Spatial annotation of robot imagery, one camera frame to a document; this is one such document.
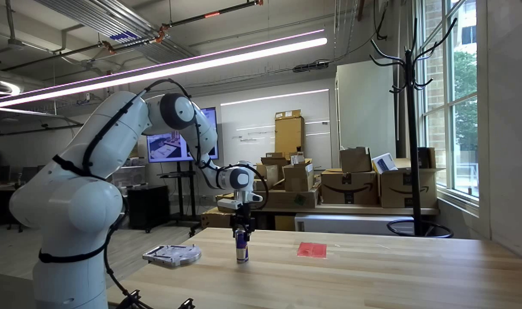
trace ceiling duct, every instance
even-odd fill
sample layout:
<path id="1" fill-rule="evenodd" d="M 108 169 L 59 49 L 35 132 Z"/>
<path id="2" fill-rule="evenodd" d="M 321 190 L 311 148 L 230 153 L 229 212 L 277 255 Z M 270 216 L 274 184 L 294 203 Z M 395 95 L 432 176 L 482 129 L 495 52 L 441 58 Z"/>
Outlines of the ceiling duct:
<path id="1" fill-rule="evenodd" d="M 132 43 L 145 37 L 152 38 L 158 33 L 158 27 L 153 26 L 117 0 L 35 1 L 122 44 Z M 159 44 L 136 47 L 135 50 L 158 63 L 176 61 L 195 55 L 169 38 L 165 38 Z"/>

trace black strap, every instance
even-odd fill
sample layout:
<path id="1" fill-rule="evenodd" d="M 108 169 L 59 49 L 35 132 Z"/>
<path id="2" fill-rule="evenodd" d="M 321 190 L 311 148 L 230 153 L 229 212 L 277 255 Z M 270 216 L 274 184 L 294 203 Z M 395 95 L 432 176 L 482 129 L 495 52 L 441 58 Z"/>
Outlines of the black strap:
<path id="1" fill-rule="evenodd" d="M 65 159 L 59 157 L 58 154 L 56 154 L 53 157 L 53 161 L 55 161 L 55 163 L 59 164 L 63 170 L 70 170 L 71 172 L 73 172 L 74 174 L 77 174 L 78 176 L 93 177 L 93 178 L 97 178 L 100 180 L 104 180 L 103 178 L 101 178 L 99 176 L 87 174 L 84 170 L 77 168 L 77 166 L 75 166 L 72 161 L 65 160 Z"/>
<path id="2" fill-rule="evenodd" d="M 80 262 L 83 260 L 87 260 L 89 258 L 92 258 L 96 256 L 97 254 L 100 254 L 103 252 L 105 248 L 105 244 L 103 244 L 100 248 L 89 252 L 88 254 L 77 254 L 73 256 L 53 256 L 51 254 L 43 254 L 42 250 L 39 249 L 38 258 L 43 263 L 74 263 L 74 262 Z"/>

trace monitor screen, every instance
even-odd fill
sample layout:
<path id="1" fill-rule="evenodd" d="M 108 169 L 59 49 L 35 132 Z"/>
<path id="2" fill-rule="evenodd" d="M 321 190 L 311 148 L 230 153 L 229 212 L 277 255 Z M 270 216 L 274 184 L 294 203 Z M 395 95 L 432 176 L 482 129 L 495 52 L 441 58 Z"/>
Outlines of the monitor screen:
<path id="1" fill-rule="evenodd" d="M 217 130 L 215 107 L 202 108 L 202 113 L 206 115 L 208 121 Z M 149 152 L 149 162 L 152 163 L 192 160 L 190 153 L 187 152 L 187 143 L 178 131 L 147 136 L 147 149 Z M 217 144 L 210 150 L 209 157 L 212 158 L 212 160 L 219 159 Z"/>

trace black coat rack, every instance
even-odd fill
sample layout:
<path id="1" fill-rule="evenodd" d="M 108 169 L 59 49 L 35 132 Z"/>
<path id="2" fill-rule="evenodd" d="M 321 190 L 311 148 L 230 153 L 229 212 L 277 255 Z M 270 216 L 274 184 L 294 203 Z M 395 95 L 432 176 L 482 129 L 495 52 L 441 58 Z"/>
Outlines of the black coat rack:
<path id="1" fill-rule="evenodd" d="M 404 47 L 404 60 L 400 59 L 398 57 L 392 57 L 389 55 L 385 55 L 382 53 L 382 51 L 377 47 L 376 43 L 371 40 L 371 44 L 375 48 L 375 51 L 381 57 L 387 58 L 392 60 L 390 63 L 379 63 L 376 61 L 372 55 L 370 55 L 370 59 L 377 64 L 380 67 L 388 67 L 390 65 L 399 65 L 404 70 L 404 86 L 394 86 L 392 85 L 392 89 L 389 90 L 392 94 L 398 94 L 402 92 L 404 89 L 406 89 L 406 102 L 408 107 L 408 135 L 410 136 L 410 165 L 411 165 L 411 178 L 412 178 L 412 200 L 413 200 L 413 219 L 408 220 L 396 220 L 391 221 L 387 224 L 387 227 L 390 231 L 393 233 L 396 233 L 400 236 L 418 236 L 418 237 L 439 237 L 439 238 L 450 238 L 454 235 L 454 233 L 451 231 L 451 229 L 444 227 L 443 225 L 439 225 L 430 221 L 424 221 L 422 220 L 422 206 L 420 201 L 420 186 L 419 186 L 419 158 L 418 158 L 418 133 L 417 133 L 417 121 L 416 121 L 416 100 L 414 97 L 414 89 L 416 90 L 422 90 L 424 89 L 428 84 L 432 82 L 433 79 L 428 80 L 424 83 L 418 83 L 416 81 L 416 63 L 418 61 L 424 61 L 432 56 L 434 53 L 434 50 L 440 46 L 444 41 L 448 38 L 450 35 L 452 29 L 454 28 L 455 24 L 457 23 L 458 19 L 455 18 L 452 22 L 452 25 L 446 32 L 446 35 L 438 42 L 435 42 L 434 45 L 425 50 L 422 51 L 419 55 L 414 56 L 413 50 L 416 47 L 416 38 L 417 38 L 417 24 L 418 19 L 416 18 L 414 20 L 414 39 L 412 41 L 412 48 L 406 49 L 406 46 Z M 414 234 L 412 233 L 404 233 L 401 231 L 398 231 L 393 227 L 396 223 L 404 223 L 404 222 L 412 222 L 414 223 Z M 438 235 L 438 236 L 430 236 L 431 232 L 434 230 L 435 227 L 439 227 L 445 231 L 447 231 L 447 234 L 445 235 Z"/>

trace red bull can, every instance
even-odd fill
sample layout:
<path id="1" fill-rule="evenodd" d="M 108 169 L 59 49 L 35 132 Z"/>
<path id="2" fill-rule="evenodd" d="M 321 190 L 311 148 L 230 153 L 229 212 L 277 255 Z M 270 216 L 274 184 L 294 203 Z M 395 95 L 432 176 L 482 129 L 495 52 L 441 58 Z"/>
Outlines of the red bull can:
<path id="1" fill-rule="evenodd" d="M 246 231 L 237 229 L 235 231 L 236 240 L 236 263 L 242 264 L 249 260 L 248 242 L 246 241 Z"/>

